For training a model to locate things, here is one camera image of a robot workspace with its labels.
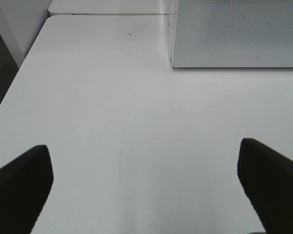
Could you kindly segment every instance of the perforated metal panel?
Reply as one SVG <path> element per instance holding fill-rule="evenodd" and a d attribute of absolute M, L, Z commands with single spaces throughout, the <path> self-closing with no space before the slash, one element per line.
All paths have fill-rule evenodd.
<path fill-rule="evenodd" d="M 172 64 L 293 66 L 293 0 L 179 0 Z"/>

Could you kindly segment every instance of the white desk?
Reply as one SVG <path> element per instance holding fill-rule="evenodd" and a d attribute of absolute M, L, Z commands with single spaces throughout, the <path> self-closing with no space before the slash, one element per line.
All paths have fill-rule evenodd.
<path fill-rule="evenodd" d="M 293 70 L 172 71 L 163 16 L 49 18 L 0 106 L 0 167 L 50 150 L 35 234 L 262 231 L 243 137 L 293 159 Z"/>
<path fill-rule="evenodd" d="M 53 0 L 49 13 L 54 15 L 160 15 L 167 0 Z"/>

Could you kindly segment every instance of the white table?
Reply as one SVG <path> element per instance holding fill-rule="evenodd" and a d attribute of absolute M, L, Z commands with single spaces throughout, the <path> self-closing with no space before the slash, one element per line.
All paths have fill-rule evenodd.
<path fill-rule="evenodd" d="M 162 15 L 167 0 L 53 0 L 54 15 Z"/>
<path fill-rule="evenodd" d="M 293 159 L 293 70 L 172 71 L 167 55 L 163 16 L 47 20 L 0 106 L 0 167 L 50 150 L 34 234 L 263 230 L 239 144 Z"/>

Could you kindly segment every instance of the desk surface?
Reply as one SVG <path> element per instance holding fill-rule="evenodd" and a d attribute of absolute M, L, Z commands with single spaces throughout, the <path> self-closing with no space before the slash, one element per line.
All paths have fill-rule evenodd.
<path fill-rule="evenodd" d="M 167 0 L 53 0 L 53 15 L 163 14 Z"/>
<path fill-rule="evenodd" d="M 54 16 L 0 106 L 0 167 L 49 147 L 35 234 L 239 234 L 244 137 L 293 159 L 293 70 L 171 69 L 163 16 Z"/>

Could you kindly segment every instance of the white wall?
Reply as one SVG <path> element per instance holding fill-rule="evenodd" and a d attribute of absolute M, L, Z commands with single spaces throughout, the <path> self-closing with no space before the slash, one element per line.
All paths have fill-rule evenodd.
<path fill-rule="evenodd" d="M 45 20 L 52 0 L 0 0 L 0 34 L 20 67 Z"/>

